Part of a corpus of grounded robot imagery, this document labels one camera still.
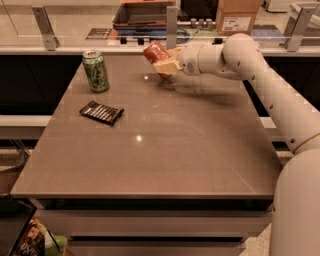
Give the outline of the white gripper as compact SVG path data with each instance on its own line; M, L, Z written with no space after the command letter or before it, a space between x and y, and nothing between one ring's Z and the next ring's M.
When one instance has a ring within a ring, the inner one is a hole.
M198 61L200 49L200 45L168 49L167 52L171 57L154 63L153 67L158 73L166 75L175 75L181 70L187 75L200 75Z

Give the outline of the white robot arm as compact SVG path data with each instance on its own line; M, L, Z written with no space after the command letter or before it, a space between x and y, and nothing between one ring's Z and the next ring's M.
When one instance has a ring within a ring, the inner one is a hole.
M170 50L158 45L154 68L168 75L214 74L251 84L292 152L276 183L269 254L320 256L320 112L267 64L246 34L215 45Z

